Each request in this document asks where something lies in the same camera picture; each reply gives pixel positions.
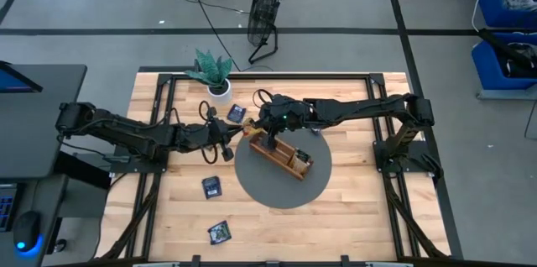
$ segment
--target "blue light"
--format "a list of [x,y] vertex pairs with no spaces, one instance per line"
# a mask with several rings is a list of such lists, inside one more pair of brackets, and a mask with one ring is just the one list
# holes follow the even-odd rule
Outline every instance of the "blue light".
[[41,251],[41,246],[43,246],[43,235],[42,234],[40,234],[37,237],[37,243],[35,244],[35,246],[32,249],[30,249],[28,251],[21,251],[21,250],[17,249],[18,256],[22,257],[22,258],[28,258],[28,259],[34,258],[35,256],[37,256],[39,254],[39,251]]

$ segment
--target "monitor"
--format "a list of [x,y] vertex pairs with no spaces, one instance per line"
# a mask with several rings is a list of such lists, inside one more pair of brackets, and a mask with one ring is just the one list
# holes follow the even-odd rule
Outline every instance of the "monitor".
[[43,87],[17,72],[9,65],[5,61],[0,61],[0,93],[43,91]]

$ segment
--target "fan stand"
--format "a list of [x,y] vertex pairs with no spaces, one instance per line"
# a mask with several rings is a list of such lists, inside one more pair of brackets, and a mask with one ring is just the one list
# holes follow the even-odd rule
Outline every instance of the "fan stand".
[[264,45],[268,45],[267,42],[263,42],[262,44],[260,44],[258,46],[258,48],[252,53],[252,55],[250,55],[250,58],[248,58],[248,61],[250,62],[250,65],[253,65],[254,62],[257,62],[258,60],[261,60],[265,57],[269,57],[271,56],[272,54],[276,53],[276,51],[278,50],[278,29],[276,29],[276,26],[275,25],[272,25],[272,30],[274,31],[274,50],[272,52],[268,52],[267,54],[265,55],[262,55],[262,56],[259,56],[258,58],[253,58],[258,52],[259,50],[264,46]]

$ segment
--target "gray floor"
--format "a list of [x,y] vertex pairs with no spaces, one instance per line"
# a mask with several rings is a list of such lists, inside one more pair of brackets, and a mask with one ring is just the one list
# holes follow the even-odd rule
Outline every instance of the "gray floor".
[[[475,0],[399,0],[408,29],[469,29]],[[212,0],[248,10],[250,0]],[[218,28],[246,27],[247,16],[207,8]],[[389,0],[284,0],[279,27],[394,29]],[[482,24],[478,12],[477,24]],[[0,29],[208,28],[199,6],[177,0],[15,0]],[[253,48],[245,35],[222,35],[242,68]],[[279,52],[261,65],[276,71],[407,71],[398,36],[282,34]],[[537,262],[536,145],[524,138],[532,102],[480,102],[471,50],[475,37],[412,36],[425,95],[435,111],[435,136],[466,259]],[[224,55],[213,35],[0,36],[0,59],[13,63],[88,65],[81,101],[124,114],[142,65],[191,65],[195,48]],[[78,144],[109,150],[88,138]],[[69,220],[72,248],[47,264],[89,258],[98,219]]]

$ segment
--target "blue storage box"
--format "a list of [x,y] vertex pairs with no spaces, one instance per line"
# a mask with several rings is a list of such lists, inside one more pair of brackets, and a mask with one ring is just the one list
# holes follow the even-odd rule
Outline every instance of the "blue storage box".
[[537,12],[509,10],[503,0],[479,0],[485,22],[498,28],[537,28]]
[[[519,42],[537,45],[537,35],[511,33],[495,33],[494,35],[505,44]],[[472,57],[484,90],[525,90],[537,83],[537,78],[507,78],[504,76],[496,52],[486,41],[482,41],[473,48]]]

